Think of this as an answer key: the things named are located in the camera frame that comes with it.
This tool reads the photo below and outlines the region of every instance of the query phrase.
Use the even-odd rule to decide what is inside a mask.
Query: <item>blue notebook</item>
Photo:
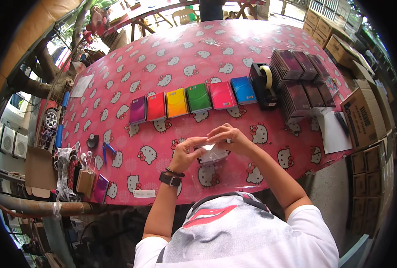
[[[237,77],[231,79],[233,91],[236,94],[237,102],[240,105],[257,103],[255,93],[253,92],[252,84],[249,77]]]

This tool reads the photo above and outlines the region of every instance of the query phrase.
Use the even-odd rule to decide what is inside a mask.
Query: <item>hand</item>
[[[218,126],[209,134],[206,142],[217,142],[217,146],[221,149],[232,151],[238,155],[250,157],[253,148],[256,145],[250,141],[239,129],[234,128],[228,123]]]
[[[187,170],[197,157],[200,157],[206,153],[206,149],[204,148],[200,148],[192,153],[189,153],[189,149],[196,144],[205,142],[206,140],[207,137],[192,137],[176,145],[169,169],[176,173],[182,173]]]

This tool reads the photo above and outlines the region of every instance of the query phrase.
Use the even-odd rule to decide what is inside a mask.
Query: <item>small paper label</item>
[[[133,197],[136,198],[152,198],[155,197],[155,190],[135,190]]]

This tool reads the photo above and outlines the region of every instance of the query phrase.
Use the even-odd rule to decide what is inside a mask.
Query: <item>yellow notebook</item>
[[[176,117],[188,114],[185,90],[183,88],[168,92],[166,102],[167,117]]]

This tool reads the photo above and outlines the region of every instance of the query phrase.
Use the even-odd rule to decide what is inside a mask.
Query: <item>tape roll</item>
[[[264,72],[267,76],[267,82],[266,82],[265,88],[270,89],[271,85],[273,85],[273,76],[271,75],[270,67],[267,65],[262,65],[259,67],[259,69],[264,70]]]

